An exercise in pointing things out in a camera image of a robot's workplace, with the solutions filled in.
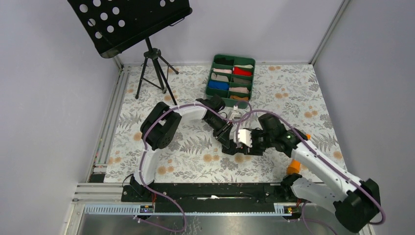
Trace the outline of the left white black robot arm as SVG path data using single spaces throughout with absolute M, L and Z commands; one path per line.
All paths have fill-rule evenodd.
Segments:
M 180 106 L 169 106 L 164 102 L 159 102 L 154 107 L 141 125 L 143 156 L 138 169 L 130 179 L 133 195 L 138 200 L 146 201 L 151 197 L 152 189 L 149 185 L 154 181 L 156 163 L 161 150 L 171 143 L 182 122 L 203 120 L 212 128 L 214 138 L 223 147 L 230 147 L 233 124 L 226 117 L 219 115 L 224 108 L 225 102 L 218 95 L 210 99 L 199 98 L 192 103 Z

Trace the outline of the black striped underwear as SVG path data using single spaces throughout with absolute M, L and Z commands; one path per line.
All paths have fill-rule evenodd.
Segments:
M 222 153 L 227 155 L 243 154 L 251 156 L 262 156 L 263 151 L 261 149 L 248 147 L 243 143 L 235 143 L 233 140 L 229 140 L 229 146 L 222 145 Z

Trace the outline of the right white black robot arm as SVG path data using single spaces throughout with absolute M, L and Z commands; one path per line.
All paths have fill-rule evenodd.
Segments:
M 309 182 L 299 174 L 281 187 L 281 197 L 288 202 L 301 198 L 333 213 L 340 224 L 352 233 L 372 223 L 378 214 L 380 224 L 386 220 L 381 207 L 378 184 L 366 181 L 342 169 L 323 154 L 305 134 L 277 114 L 263 111 L 261 129 L 236 129 L 234 140 L 249 148 L 275 148 L 306 166 L 324 183 Z

